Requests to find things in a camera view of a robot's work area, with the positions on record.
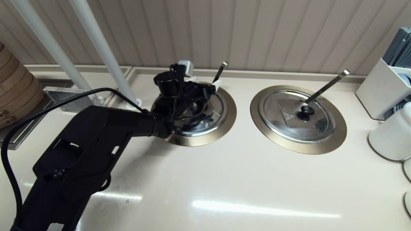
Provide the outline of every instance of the robotic arm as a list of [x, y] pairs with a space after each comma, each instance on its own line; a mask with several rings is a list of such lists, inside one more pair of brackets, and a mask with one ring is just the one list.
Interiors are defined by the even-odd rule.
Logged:
[[109, 184], [110, 172], [132, 137], [164, 139], [188, 110], [201, 116], [216, 87], [185, 82], [190, 71], [190, 63], [174, 64], [154, 78], [160, 98], [151, 112], [89, 106], [78, 113], [34, 165], [37, 179], [15, 230], [46, 231], [52, 223], [63, 224], [62, 231], [75, 230], [91, 195]]

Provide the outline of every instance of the white pole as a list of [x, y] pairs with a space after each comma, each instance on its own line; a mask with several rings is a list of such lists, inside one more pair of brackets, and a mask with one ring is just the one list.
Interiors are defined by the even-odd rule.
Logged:
[[80, 89], [91, 90], [90, 85], [84, 80], [73, 63], [61, 49], [46, 25], [43, 23], [37, 12], [34, 10], [29, 0], [12, 0], [14, 7], [22, 15], [42, 44], [50, 52], [64, 72], [70, 77], [73, 83]]
[[126, 79], [124, 78], [124, 74], [115, 60], [109, 44], [104, 38], [103, 32], [101, 31], [99, 24], [97, 23], [97, 20], [87, 3], [87, 0], [70, 0], [70, 3], [83, 24], [83, 27], [87, 31], [88, 36], [93, 42], [104, 64], [107, 66], [107, 69], [117, 83], [120, 92], [137, 105], [141, 104], [141, 101], [136, 99]]

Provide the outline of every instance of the white utensil holder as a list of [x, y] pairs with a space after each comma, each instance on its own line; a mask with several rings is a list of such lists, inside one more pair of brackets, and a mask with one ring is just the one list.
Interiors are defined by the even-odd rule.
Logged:
[[411, 94], [398, 74], [411, 76], [411, 69], [391, 67], [382, 58], [365, 78], [356, 95], [365, 109], [375, 120], [383, 120], [383, 115]]

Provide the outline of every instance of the stainless steel lid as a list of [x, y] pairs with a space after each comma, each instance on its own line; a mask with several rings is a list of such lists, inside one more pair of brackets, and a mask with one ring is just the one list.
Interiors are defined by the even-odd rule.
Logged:
[[252, 100], [251, 115], [269, 139], [292, 151], [324, 154], [338, 148], [346, 137], [346, 124], [338, 109], [319, 96], [308, 105], [314, 114], [308, 120], [297, 114], [314, 92], [294, 86], [273, 86]]
[[192, 105], [176, 121], [166, 141], [181, 146], [201, 146], [223, 137], [233, 126], [237, 108], [233, 98], [219, 88], [206, 105]]

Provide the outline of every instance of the black cable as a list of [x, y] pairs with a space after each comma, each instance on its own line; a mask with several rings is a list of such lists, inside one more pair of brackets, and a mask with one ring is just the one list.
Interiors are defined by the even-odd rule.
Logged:
[[71, 98], [65, 99], [61, 102], [58, 102], [26, 119], [23, 119], [20, 123], [15, 124], [15, 126], [10, 130], [10, 132], [6, 135], [6, 137], [3, 140], [3, 144], [1, 145], [1, 160], [3, 163], [3, 167], [4, 170], [7, 174], [7, 177], [9, 178], [10, 184], [12, 185], [13, 188], [13, 192], [14, 192], [14, 197], [16, 198], [16, 218], [14, 220], [14, 225], [15, 226], [19, 226], [20, 222], [21, 222], [21, 213], [22, 213], [22, 209], [23, 209], [23, 200], [21, 198], [21, 192], [20, 192], [20, 188], [18, 187], [18, 183], [16, 180], [16, 177], [13, 173], [12, 167], [10, 166], [10, 162], [9, 162], [9, 158], [7, 156], [7, 150], [9, 147], [9, 142], [12, 139], [12, 137], [14, 136], [14, 134], [21, 129], [24, 125], [26, 125], [27, 123], [29, 123], [30, 121], [62, 106], [65, 104], [68, 104], [70, 102], [73, 102], [74, 100], [80, 99], [82, 97], [88, 96], [88, 95], [92, 95], [98, 92], [102, 92], [102, 91], [110, 91], [116, 95], [118, 95], [120, 98], [122, 98], [123, 100], [125, 100], [126, 102], [128, 102], [129, 104], [133, 105], [135, 108], [137, 108], [139, 111], [141, 111], [142, 113], [150, 113], [148, 110], [146, 109], [142, 109], [141, 107], [139, 107], [138, 105], [136, 105], [133, 101], [131, 101], [130, 99], [128, 99], [127, 97], [125, 97], [123, 94], [121, 94], [120, 92], [111, 89], [111, 88], [98, 88], [98, 89], [94, 89], [94, 90], [90, 90], [81, 94], [78, 94], [76, 96], [73, 96]]
[[110, 186], [110, 183], [111, 183], [111, 175], [109, 175], [109, 177], [107, 178], [106, 184], [103, 185], [103, 186], [99, 189], [99, 192], [106, 190], [106, 189]]

